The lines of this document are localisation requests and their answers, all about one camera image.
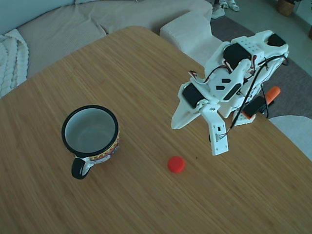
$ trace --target enamel mug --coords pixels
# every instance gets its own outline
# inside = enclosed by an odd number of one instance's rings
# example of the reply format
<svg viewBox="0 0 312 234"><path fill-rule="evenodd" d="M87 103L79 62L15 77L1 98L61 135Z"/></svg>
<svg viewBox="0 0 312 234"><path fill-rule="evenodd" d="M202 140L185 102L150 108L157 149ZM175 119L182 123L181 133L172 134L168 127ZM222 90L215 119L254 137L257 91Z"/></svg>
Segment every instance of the enamel mug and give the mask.
<svg viewBox="0 0 312 234"><path fill-rule="evenodd" d="M115 115L97 105L73 111L66 118L61 134L66 148L75 155L72 175L76 179L84 179L92 166L110 159L119 145Z"/></svg>

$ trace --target white blanket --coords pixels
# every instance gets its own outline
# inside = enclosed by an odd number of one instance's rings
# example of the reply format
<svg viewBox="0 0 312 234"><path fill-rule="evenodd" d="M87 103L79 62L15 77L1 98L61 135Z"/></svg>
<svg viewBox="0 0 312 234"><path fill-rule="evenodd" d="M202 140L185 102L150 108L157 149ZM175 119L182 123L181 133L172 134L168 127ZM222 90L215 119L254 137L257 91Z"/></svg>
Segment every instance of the white blanket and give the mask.
<svg viewBox="0 0 312 234"><path fill-rule="evenodd" d="M28 46L17 29L0 35L0 98L26 81Z"/></svg>

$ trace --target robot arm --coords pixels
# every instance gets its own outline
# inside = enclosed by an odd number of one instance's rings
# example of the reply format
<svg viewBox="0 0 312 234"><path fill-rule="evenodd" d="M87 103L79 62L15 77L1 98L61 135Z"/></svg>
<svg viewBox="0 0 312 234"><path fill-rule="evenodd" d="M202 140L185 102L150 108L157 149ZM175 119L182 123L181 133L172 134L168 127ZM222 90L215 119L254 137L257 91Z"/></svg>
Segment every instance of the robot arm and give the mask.
<svg viewBox="0 0 312 234"><path fill-rule="evenodd" d="M229 129L218 112L227 118L236 111L238 117L287 56L288 45L272 31L223 42L205 65L206 78L190 72L190 81L180 87L172 129L182 128L202 115L209 126L212 154L228 151Z"/></svg>

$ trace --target black mug rim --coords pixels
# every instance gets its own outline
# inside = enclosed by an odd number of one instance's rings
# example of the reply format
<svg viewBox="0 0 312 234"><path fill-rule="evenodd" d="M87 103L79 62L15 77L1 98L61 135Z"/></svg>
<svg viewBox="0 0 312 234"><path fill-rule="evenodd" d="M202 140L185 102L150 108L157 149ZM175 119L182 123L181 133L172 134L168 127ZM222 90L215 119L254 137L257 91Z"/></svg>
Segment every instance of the black mug rim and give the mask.
<svg viewBox="0 0 312 234"><path fill-rule="evenodd" d="M113 121L114 121L114 124L115 124L115 132L114 132L114 136L112 138L112 140L105 146L103 147L102 149L98 150L98 151L95 151L95 152L91 152L91 153L83 153L83 152L79 152L79 151L76 151L74 150L72 147L69 146L69 144L67 143L67 140L66 140L66 137L65 137L65 129L66 129L66 126L69 122L69 120L75 115L77 114L78 112L82 111L82 110L85 110L85 109L100 109L100 110L103 110L105 111L106 113L108 113ZM62 135L62 141L64 143L64 145L66 146L66 148L72 152L73 154L75 154L77 157L80 157L80 158L86 158L86 157L91 157L91 156L96 156L96 155L99 155L103 152L105 152L106 150L108 150L112 145L113 143L115 142L115 140L117 139L117 135L118 135L118 121L117 121L117 118L115 117L115 115L113 114L113 112L111 112L109 109L103 107L103 106L98 106L98 105L87 105L87 106L82 106L76 110L74 110L72 113L69 114L69 116L65 119L64 123L63 123L63 126L62 126L62 131L61 131L61 135Z"/></svg>

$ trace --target shoe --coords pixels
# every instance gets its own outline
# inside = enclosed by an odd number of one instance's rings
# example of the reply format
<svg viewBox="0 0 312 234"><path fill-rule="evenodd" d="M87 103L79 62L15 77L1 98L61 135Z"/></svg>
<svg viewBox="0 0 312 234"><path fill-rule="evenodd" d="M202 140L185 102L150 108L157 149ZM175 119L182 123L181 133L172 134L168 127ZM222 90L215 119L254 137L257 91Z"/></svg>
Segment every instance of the shoe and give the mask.
<svg viewBox="0 0 312 234"><path fill-rule="evenodd" d="M226 0L220 0L219 1L219 5L223 6L225 9L229 8L228 3L226 2Z"/></svg>
<svg viewBox="0 0 312 234"><path fill-rule="evenodd" d="M235 0L227 0L227 4L232 10L239 11L239 7L236 5Z"/></svg>
<svg viewBox="0 0 312 234"><path fill-rule="evenodd" d="M224 6L221 6L219 4L215 4L213 7L213 13L211 15L211 18L215 20L215 19L217 19L221 16L224 16L224 15L225 15Z"/></svg>

